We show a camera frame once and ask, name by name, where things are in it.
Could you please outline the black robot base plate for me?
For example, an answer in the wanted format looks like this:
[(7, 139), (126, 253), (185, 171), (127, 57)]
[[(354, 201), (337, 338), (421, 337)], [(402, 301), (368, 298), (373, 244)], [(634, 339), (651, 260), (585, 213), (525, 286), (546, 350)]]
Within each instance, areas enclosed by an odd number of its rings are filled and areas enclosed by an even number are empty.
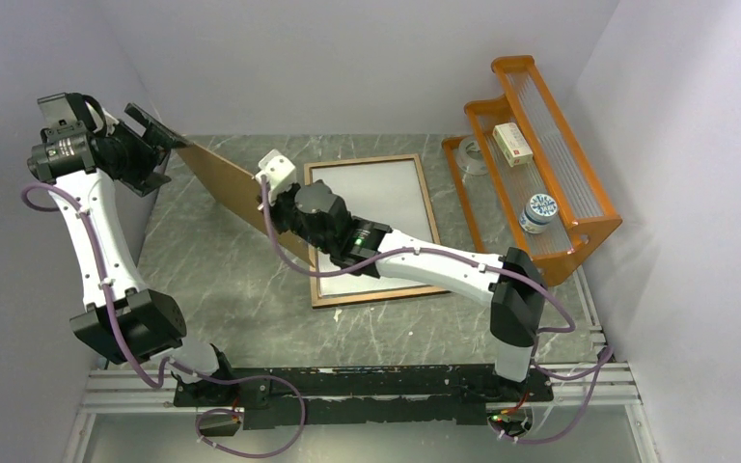
[(522, 382), (491, 364), (341, 368), (232, 368), (232, 386), (179, 382), (178, 408), (235, 407), (247, 430), (314, 424), (451, 421), (481, 423), (518, 403), (549, 402), (549, 379), (532, 369)]

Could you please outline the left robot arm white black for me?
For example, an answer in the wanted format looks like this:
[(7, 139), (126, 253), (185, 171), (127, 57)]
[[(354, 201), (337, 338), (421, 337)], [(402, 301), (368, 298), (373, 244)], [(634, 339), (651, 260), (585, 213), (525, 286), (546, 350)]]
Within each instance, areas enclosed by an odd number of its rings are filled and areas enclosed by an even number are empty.
[(171, 370), (190, 391), (214, 405), (229, 403), (237, 379), (223, 353), (187, 334), (184, 317), (171, 296), (149, 287), (132, 258), (120, 225), (116, 186), (140, 197), (169, 182), (158, 167), (187, 140), (135, 103), (124, 111), (135, 131), (106, 112), (91, 95), (58, 93), (38, 99), (46, 121), (41, 142), (27, 160), (35, 182), (21, 192), (44, 190), (49, 211), (65, 219), (83, 285), (83, 313), (70, 320), (73, 334), (115, 365), (132, 367), (158, 389)]

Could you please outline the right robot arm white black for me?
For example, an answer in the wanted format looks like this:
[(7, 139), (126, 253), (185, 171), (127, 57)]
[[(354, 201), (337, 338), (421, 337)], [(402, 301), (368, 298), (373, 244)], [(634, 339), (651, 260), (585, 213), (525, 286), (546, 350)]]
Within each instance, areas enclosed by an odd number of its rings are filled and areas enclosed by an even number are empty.
[(274, 246), (291, 232), (325, 254), (331, 270), (295, 265), (319, 279), (342, 276), (407, 280), (462, 295), (490, 310), (489, 330), (497, 342), (492, 388), (514, 400), (529, 387), (540, 317), (557, 301), (538, 269), (520, 249), (504, 255), (467, 252), (413, 237), (389, 225), (360, 218), (323, 182), (282, 183), (258, 177), (260, 211)]

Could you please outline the brown frame backing board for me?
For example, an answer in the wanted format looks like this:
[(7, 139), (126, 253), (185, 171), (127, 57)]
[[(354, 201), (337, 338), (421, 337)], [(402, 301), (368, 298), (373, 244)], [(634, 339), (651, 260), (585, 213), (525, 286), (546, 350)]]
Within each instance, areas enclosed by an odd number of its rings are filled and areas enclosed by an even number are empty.
[(176, 152), (217, 203), (267, 235), (263, 214), (258, 211), (260, 186), (252, 173), (196, 144)]

